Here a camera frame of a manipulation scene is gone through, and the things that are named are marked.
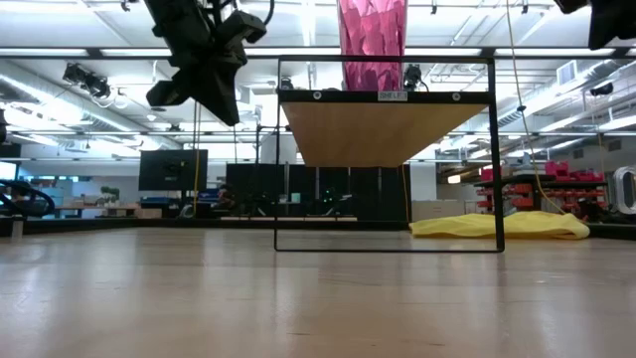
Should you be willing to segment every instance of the wooden platform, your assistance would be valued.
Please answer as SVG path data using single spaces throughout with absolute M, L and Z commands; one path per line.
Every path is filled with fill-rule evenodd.
M 285 245 L 429 245 L 284 232 Z M 277 254 L 271 231 L 125 229 L 0 244 L 2 358 L 631 358 L 636 243 L 504 255 Z
M 485 104 L 284 102 L 305 165 L 397 167 Z

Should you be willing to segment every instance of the wooden floor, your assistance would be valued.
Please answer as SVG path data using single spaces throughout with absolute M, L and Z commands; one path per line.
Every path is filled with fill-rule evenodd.
M 328 246 L 409 242 L 315 232 L 281 242 L 313 246 L 321 236 Z M 504 255 L 276 254 L 271 231 L 131 229 L 0 244 L 2 358 L 634 352 L 636 242 L 512 242 Z

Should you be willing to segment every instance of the black monitor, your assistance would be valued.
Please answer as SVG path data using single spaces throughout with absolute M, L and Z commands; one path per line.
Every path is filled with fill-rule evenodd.
M 152 150 L 141 152 L 139 190 L 194 190 L 197 150 Z M 208 181 L 208 150 L 199 150 L 197 190 Z

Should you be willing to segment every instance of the yellow tarp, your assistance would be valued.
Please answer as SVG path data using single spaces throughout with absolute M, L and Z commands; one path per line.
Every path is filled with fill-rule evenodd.
M 494 238 L 495 217 L 469 214 L 458 217 L 422 220 L 410 224 L 415 238 Z M 544 212 L 520 212 L 504 219 L 506 239 L 580 240 L 589 229 L 574 215 Z

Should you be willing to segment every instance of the white sticker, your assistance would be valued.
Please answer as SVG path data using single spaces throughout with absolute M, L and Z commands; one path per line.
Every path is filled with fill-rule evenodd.
M 405 91 L 378 92 L 378 101 L 408 101 L 408 92 L 405 92 Z

